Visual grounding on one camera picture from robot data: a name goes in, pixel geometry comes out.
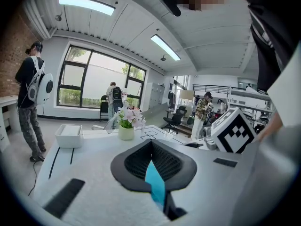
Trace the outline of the white table with black lines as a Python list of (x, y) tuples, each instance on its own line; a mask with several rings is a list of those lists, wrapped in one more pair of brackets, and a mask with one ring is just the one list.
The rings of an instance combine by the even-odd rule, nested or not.
[(168, 142), (186, 145), (197, 143), (200, 149), (207, 149), (203, 140), (192, 140), (181, 135), (170, 134), (154, 125), (146, 126), (143, 129), (135, 129), (134, 139), (124, 141), (119, 138), (118, 130), (107, 132), (106, 130), (84, 130), (80, 136), (81, 147), (61, 148), (55, 141), (47, 153), (37, 177), (33, 199), (38, 199), (42, 195), (42, 187), (52, 178), (63, 174), (72, 164), (78, 160), (95, 154), (98, 151), (107, 150), (120, 145), (138, 144), (146, 139), (163, 139)]

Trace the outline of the person's right forearm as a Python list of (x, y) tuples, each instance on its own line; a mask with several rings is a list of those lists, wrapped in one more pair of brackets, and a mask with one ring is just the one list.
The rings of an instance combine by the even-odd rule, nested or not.
[(270, 118), (270, 121), (266, 127), (258, 134), (257, 140), (262, 141), (265, 137), (270, 134), (277, 132), (283, 126), (282, 120), (279, 116), (279, 113), (275, 111)]

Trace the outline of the pink flowers in white pot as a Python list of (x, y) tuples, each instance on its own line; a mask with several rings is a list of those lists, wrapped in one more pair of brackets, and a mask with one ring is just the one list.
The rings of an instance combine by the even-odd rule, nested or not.
[(121, 140), (132, 140), (135, 137), (135, 129), (143, 129), (146, 123), (142, 111), (130, 108), (127, 101), (118, 108), (115, 119), (117, 119), (118, 136)]

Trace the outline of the white tissue box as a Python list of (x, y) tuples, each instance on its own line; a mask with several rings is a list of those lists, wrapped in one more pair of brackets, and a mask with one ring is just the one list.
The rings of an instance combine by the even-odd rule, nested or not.
[(82, 125), (62, 124), (55, 133), (60, 148), (80, 148), (82, 146)]

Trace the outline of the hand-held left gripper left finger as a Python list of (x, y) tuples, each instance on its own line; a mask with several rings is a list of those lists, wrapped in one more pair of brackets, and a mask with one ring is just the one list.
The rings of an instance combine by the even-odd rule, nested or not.
[(61, 221), (73, 226), (162, 226), (169, 219), (149, 193), (132, 192), (111, 173), (113, 158), (137, 144), (120, 145), (90, 154), (42, 187), (34, 199), (45, 206), (72, 178), (85, 182)]

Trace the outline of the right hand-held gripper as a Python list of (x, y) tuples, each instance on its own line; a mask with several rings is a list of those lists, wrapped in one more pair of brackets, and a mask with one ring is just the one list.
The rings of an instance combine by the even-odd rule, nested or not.
[[(226, 111), (204, 130), (206, 136), (203, 140), (208, 149), (221, 152), (242, 153), (245, 147), (256, 138), (250, 121), (238, 107)], [(200, 148), (203, 144), (191, 142), (185, 143), (184, 146)]]

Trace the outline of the large black-framed window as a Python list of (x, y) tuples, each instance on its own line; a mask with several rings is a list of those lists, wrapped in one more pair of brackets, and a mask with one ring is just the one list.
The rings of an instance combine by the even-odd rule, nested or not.
[(102, 108), (107, 88), (116, 83), (130, 106), (141, 105), (146, 70), (106, 54), (70, 45), (59, 75), (57, 106)]

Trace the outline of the grey leaning panel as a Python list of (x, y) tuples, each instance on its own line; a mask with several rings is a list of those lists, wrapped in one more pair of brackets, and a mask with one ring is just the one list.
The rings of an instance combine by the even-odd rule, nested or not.
[(158, 104), (147, 111), (142, 112), (143, 118), (146, 121), (155, 119), (155, 118), (163, 118), (166, 117), (168, 111), (168, 103)]

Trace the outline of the narrow black-framed window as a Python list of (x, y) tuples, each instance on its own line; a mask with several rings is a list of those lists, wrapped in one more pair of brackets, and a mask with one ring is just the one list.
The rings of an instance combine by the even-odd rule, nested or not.
[(182, 75), (182, 76), (174, 76), (173, 77), (173, 88), (172, 91), (176, 96), (179, 95), (181, 90), (187, 90), (188, 82), (189, 82), (189, 76), (188, 75)]

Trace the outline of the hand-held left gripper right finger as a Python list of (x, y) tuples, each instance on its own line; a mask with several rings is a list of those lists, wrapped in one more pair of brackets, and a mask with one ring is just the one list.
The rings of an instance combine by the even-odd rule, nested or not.
[(192, 148), (152, 140), (176, 154), (181, 168), (165, 181), (167, 208), (178, 221), (230, 221), (242, 184), (236, 178), (242, 154)]

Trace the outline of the long ceiling light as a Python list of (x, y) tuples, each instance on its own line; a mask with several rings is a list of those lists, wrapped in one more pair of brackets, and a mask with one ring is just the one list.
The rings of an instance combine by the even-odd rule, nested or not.
[(115, 7), (95, 1), (95, 0), (58, 0), (60, 5), (75, 6), (97, 11), (111, 16)]
[(180, 61), (179, 55), (157, 34), (150, 38), (154, 43), (161, 47), (174, 61)]

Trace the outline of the white drawer cabinet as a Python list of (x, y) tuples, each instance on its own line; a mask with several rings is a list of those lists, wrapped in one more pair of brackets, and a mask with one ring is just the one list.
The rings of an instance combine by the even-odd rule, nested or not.
[(3, 152), (10, 145), (7, 127), (10, 127), (14, 132), (21, 132), (17, 100), (18, 96), (0, 97), (0, 152)]

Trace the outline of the grey lockers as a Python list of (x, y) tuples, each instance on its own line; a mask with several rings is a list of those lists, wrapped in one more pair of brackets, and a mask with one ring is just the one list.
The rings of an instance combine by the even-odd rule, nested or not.
[(152, 109), (157, 105), (162, 104), (163, 95), (165, 91), (165, 85), (163, 83), (148, 83), (147, 84), (147, 96), (148, 102), (147, 109)]

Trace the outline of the blue fluffy cloth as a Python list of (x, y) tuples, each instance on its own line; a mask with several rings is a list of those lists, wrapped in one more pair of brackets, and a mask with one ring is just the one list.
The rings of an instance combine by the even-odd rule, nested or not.
[(147, 167), (145, 182), (151, 185), (151, 197), (157, 207), (163, 211), (166, 195), (165, 183), (153, 164), (153, 161), (150, 161)]

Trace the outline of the white storage rack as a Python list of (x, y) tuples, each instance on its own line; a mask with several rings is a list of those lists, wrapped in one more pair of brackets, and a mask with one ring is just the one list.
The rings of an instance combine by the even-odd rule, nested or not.
[(270, 97), (251, 87), (246, 89), (229, 87), (226, 106), (228, 109), (240, 108), (242, 112), (255, 120), (259, 119), (261, 115), (270, 116), (274, 112)]

